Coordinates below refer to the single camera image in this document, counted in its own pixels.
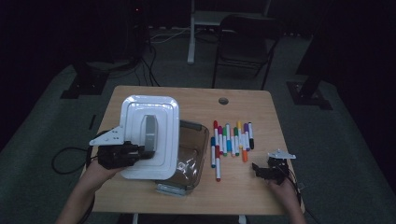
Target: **wooden table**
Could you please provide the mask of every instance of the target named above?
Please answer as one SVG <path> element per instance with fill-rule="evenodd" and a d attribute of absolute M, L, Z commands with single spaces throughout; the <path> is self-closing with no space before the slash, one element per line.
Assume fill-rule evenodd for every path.
<path fill-rule="evenodd" d="M 99 132 L 117 127 L 122 102 L 130 95 L 171 96 L 177 100 L 180 119 L 203 124 L 213 136 L 213 121 L 232 127 L 252 122 L 255 148 L 242 157 L 221 156 L 221 181 L 216 181 L 210 164 L 210 144 L 199 185 L 185 197 L 158 193 L 154 181 L 130 180 L 120 174 L 108 180 L 96 193 L 93 211 L 117 213 L 280 215 L 285 214 L 262 178 L 251 168 L 254 162 L 267 167 L 268 152 L 287 151 L 276 110 L 268 91 L 213 90 L 118 86 L 110 99 Z M 229 100 L 221 105 L 219 98 Z"/>

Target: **pink marker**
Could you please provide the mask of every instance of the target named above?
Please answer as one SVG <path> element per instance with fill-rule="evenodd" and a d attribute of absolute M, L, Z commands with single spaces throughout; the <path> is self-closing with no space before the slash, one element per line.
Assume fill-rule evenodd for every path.
<path fill-rule="evenodd" d="M 219 149 L 220 149 L 220 155 L 222 155 L 222 149 L 223 149 L 223 145 L 222 145 L 222 139 L 223 139 L 223 137 L 222 137 L 222 127 L 221 126 L 219 126 L 218 127 L 218 132 L 219 132 Z"/>
<path fill-rule="evenodd" d="M 233 129 L 230 130 L 231 131 L 231 155 L 233 157 L 235 157 L 235 137 L 233 136 Z"/>
<path fill-rule="evenodd" d="M 218 146 L 219 145 L 219 125 L 218 125 L 218 121 L 217 120 L 215 120 L 214 122 L 213 122 L 213 126 L 214 126 L 214 128 L 215 128 L 215 146 Z"/>

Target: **small round object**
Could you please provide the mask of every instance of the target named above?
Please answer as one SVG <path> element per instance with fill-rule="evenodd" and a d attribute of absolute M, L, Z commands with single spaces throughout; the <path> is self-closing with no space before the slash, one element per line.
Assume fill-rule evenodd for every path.
<path fill-rule="evenodd" d="M 227 104 L 229 103 L 229 101 L 228 101 L 228 99 L 225 98 L 225 97 L 220 97 L 220 98 L 219 98 L 219 103 L 220 103 L 221 105 L 227 105 Z"/>

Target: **human arm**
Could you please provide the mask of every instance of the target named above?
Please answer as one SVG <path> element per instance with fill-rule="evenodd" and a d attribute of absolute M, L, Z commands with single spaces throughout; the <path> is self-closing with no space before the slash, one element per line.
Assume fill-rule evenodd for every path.
<path fill-rule="evenodd" d="M 266 180 L 269 189 L 275 194 L 288 213 L 290 224 L 306 224 L 306 220 L 296 197 L 293 184 L 285 179 L 278 185 L 275 180 Z"/>
<path fill-rule="evenodd" d="M 122 169 L 107 170 L 93 160 L 74 187 L 56 223 L 78 223 L 90 207 L 95 192 Z"/>

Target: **chair leg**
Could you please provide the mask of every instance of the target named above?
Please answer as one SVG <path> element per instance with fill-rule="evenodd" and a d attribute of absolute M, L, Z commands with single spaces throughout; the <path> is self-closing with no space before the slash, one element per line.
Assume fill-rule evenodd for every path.
<path fill-rule="evenodd" d="M 215 82 L 216 82 L 216 73 L 218 71 L 218 64 L 215 63 L 215 69 L 213 71 L 213 79 L 212 79 L 212 89 L 215 89 Z"/>
<path fill-rule="evenodd" d="M 265 68 L 264 79 L 262 80 L 262 87 L 261 87 L 262 91 L 264 90 L 264 85 L 265 85 L 265 82 L 267 81 L 268 73 L 270 72 L 272 59 L 273 59 L 273 57 L 271 56 L 269 61 L 268 61 L 267 67 Z"/>
<path fill-rule="evenodd" d="M 257 77 L 260 73 L 260 71 L 262 70 L 262 68 L 264 67 L 264 64 L 260 65 L 259 69 L 257 70 L 256 74 L 254 74 L 254 77 Z"/>
<path fill-rule="evenodd" d="M 218 63 L 219 63 L 219 48 L 216 51 L 215 68 L 213 71 L 213 79 L 212 79 L 212 89 L 215 89 L 216 73 L 218 72 Z"/>

